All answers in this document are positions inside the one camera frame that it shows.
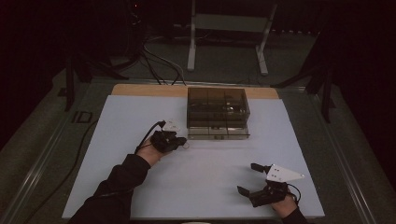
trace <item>white table surface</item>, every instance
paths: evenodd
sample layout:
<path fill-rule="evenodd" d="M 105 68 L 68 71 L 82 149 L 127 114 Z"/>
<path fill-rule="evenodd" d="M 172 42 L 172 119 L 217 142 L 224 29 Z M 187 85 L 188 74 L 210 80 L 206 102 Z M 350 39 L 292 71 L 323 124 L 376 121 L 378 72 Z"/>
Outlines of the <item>white table surface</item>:
<path fill-rule="evenodd" d="M 282 100 L 248 99 L 250 133 L 246 140 L 189 140 L 162 158 L 145 182 L 134 190 L 132 219 L 245 219 L 273 218 L 269 205 L 253 208 L 236 186 L 251 191 L 265 185 L 265 176 L 250 169 L 255 162 L 277 164 L 305 175 L 291 181 L 302 193 L 300 209 L 306 217 L 324 212 L 304 156 Z M 91 143 L 64 209 L 70 218 L 93 195 L 114 165 L 134 153 L 149 128 L 159 120 L 173 120 L 187 137 L 187 98 L 115 96 L 106 100 Z"/>

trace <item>metal frame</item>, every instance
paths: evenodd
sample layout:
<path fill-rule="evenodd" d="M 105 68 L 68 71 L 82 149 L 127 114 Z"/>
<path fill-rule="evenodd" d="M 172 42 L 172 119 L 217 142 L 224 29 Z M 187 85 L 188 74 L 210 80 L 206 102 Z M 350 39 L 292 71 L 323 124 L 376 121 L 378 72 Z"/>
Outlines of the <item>metal frame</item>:
<path fill-rule="evenodd" d="M 195 0 L 192 0 L 191 7 L 191 42 L 187 70 L 194 71 L 195 67 L 195 30 L 229 30 L 262 33 L 262 42 L 256 46 L 257 60 L 262 75 L 268 75 L 267 64 L 265 63 L 264 54 L 262 53 L 271 31 L 272 22 L 276 13 L 277 4 L 273 4 L 269 18 L 262 17 L 242 17 L 242 16 L 224 16 L 201 14 L 195 11 Z"/>
<path fill-rule="evenodd" d="M 113 83 L 115 80 L 106 80 L 107 83 Z M 141 84 L 141 82 L 136 81 L 123 81 L 124 83 L 137 83 Z M 148 80 L 142 81 L 143 83 L 150 83 Z M 219 83 L 191 83 L 195 85 L 202 84 L 211 84 L 214 86 L 218 86 Z M 82 88 L 81 92 L 78 92 L 78 101 L 76 104 L 73 104 L 71 110 L 67 112 L 64 117 L 60 120 L 58 127 L 54 134 L 49 138 L 47 145 L 43 148 L 41 155 L 37 158 L 35 164 L 31 167 L 29 173 L 25 177 L 22 182 L 21 187 L 19 188 L 17 194 L 14 196 L 12 202 L 8 205 L 8 208 L 4 212 L 4 214 L 0 218 L 0 223 L 14 223 L 21 213 L 21 210 L 27 204 L 30 196 L 32 195 L 37 182 L 40 180 L 41 175 L 43 174 L 47 163 L 49 162 L 53 150 L 56 148 L 56 145 L 59 143 L 60 137 L 62 136 L 64 126 L 68 120 L 71 119 L 73 112 L 76 111 L 76 108 L 79 105 L 79 101 L 81 100 L 81 96 L 85 94 L 86 87 Z M 277 89 L 279 92 L 299 92 L 304 93 L 304 88 L 301 87 L 288 87 L 285 89 Z M 334 130 L 331 125 L 329 125 L 323 117 L 320 115 L 320 99 L 317 95 L 308 95 L 310 97 L 310 101 L 312 106 L 316 110 L 316 114 L 318 119 L 321 122 L 322 128 L 324 129 L 328 139 L 332 142 L 332 150 L 335 157 L 335 160 L 338 164 L 338 168 L 345 179 L 346 185 L 349 189 L 349 193 L 354 201 L 356 208 L 361 216 L 361 221 L 364 224 L 376 224 L 375 216 L 373 214 L 372 209 L 369 204 L 366 202 L 365 196 L 361 190 L 361 186 L 354 176 L 350 166 L 349 161 L 346 158 L 346 155 L 343 152 L 342 147 L 339 145 L 336 136 L 334 135 Z"/>

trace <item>gray floor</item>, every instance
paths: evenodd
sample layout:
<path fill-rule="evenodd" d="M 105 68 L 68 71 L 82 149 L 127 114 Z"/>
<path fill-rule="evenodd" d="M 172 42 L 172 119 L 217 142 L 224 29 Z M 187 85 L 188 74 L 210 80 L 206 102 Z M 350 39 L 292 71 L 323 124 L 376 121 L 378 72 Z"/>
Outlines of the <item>gray floor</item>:
<path fill-rule="evenodd" d="M 248 41 L 221 46 L 200 42 L 192 73 L 185 69 L 188 38 L 177 38 L 173 42 L 158 38 L 149 41 L 147 48 L 179 64 L 189 85 L 204 82 L 268 87 L 296 75 L 314 41 L 315 38 L 308 35 L 270 35 L 264 53 L 269 70 L 267 77 L 258 73 L 254 43 Z M 173 70 L 159 63 L 152 64 L 164 79 L 171 82 L 175 78 Z M 125 83 L 155 83 L 142 63 L 122 74 L 131 78 L 123 81 Z M 320 95 L 304 92 L 307 80 L 300 80 L 278 93 L 290 114 L 326 214 L 312 221 L 318 224 L 395 223 L 396 194 L 340 91 L 332 87 L 335 108 L 330 111 L 332 123 L 327 124 L 318 112 Z M 117 83 L 120 82 L 98 75 L 91 84 L 81 84 L 77 101 L 66 113 L 65 99 L 57 96 L 59 89 L 64 87 L 64 72 L 54 79 L 53 90 L 0 153 L 0 213 L 4 223 L 23 223 L 57 188 L 73 167 L 80 141 L 90 126 L 89 123 L 71 122 L 75 111 L 92 112 L 93 120 L 98 119 L 106 97 Z M 92 133 L 93 128 L 81 144 L 77 168 L 28 223 L 66 223 L 61 214 Z M 39 158 L 46 161 L 43 166 L 35 163 Z M 23 185 L 25 178 L 30 181 L 29 186 Z M 259 221 L 215 223 L 256 222 Z"/>

